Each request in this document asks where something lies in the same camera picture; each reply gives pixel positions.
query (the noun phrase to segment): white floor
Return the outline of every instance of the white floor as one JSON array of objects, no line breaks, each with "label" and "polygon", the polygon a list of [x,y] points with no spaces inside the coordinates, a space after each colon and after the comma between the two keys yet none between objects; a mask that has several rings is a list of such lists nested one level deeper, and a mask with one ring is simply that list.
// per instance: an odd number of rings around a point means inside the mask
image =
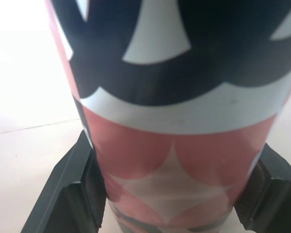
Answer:
[{"label": "white floor", "polygon": [[[42,3],[0,1],[0,233],[20,232],[81,130]],[[268,142],[291,163],[291,99]],[[100,232],[118,232],[109,209]],[[222,232],[245,231],[233,213]]]}]

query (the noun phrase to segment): white diamond shape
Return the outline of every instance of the white diamond shape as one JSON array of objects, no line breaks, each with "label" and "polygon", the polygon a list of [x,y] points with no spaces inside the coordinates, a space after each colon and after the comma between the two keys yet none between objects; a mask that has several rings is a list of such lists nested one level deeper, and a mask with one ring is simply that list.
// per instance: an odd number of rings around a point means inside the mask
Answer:
[{"label": "white diamond shape", "polygon": [[182,211],[222,195],[229,189],[207,186],[191,178],[181,167],[174,145],[164,164],[151,175],[135,180],[112,178],[159,213],[165,224]]}]

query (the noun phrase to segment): cylinder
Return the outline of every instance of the cylinder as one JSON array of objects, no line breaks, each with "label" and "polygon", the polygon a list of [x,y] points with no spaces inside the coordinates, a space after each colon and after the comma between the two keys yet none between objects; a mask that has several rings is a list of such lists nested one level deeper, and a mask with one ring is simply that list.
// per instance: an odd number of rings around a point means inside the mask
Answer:
[{"label": "cylinder", "polygon": [[291,0],[46,0],[123,233],[217,233],[291,93]]}]

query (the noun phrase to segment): patterned wrapping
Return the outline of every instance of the patterned wrapping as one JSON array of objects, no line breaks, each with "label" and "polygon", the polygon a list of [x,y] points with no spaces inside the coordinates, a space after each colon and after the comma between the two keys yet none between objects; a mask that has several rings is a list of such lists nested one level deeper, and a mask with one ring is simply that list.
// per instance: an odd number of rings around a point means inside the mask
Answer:
[{"label": "patterned wrapping", "polygon": [[291,93],[291,0],[46,0],[123,233],[217,233]]}]

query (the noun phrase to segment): white pattern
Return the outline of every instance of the white pattern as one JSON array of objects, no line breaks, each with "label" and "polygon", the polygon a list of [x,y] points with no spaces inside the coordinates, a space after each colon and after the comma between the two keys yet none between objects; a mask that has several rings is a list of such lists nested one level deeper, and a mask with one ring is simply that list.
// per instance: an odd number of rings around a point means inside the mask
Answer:
[{"label": "white pattern", "polygon": [[291,91],[291,72],[260,87],[223,83],[178,104],[140,106],[120,100],[103,88],[81,99],[83,106],[112,122],[154,133],[202,134],[236,130],[278,113]]},{"label": "white pattern", "polygon": [[55,21],[56,21],[56,26],[57,26],[57,29],[58,29],[58,33],[59,33],[59,36],[60,36],[60,39],[62,41],[62,44],[63,44],[63,47],[64,47],[64,50],[65,50],[65,55],[66,55],[66,58],[70,61],[72,56],[73,56],[73,50],[66,38],[66,35],[62,29],[62,26],[60,25],[60,22],[57,18],[57,15],[55,13]]},{"label": "white pattern", "polygon": [[76,3],[83,20],[86,22],[88,18],[90,0],[76,0]]},{"label": "white pattern", "polygon": [[191,49],[177,0],[143,0],[137,26],[123,61],[153,64]]},{"label": "white pattern", "polygon": [[271,36],[271,40],[283,40],[291,37],[291,10]]},{"label": "white pattern", "polygon": [[229,189],[207,186],[191,178],[182,169],[174,145],[164,164],[145,178],[125,180],[110,176],[159,213],[166,224],[182,211],[222,195]]}]

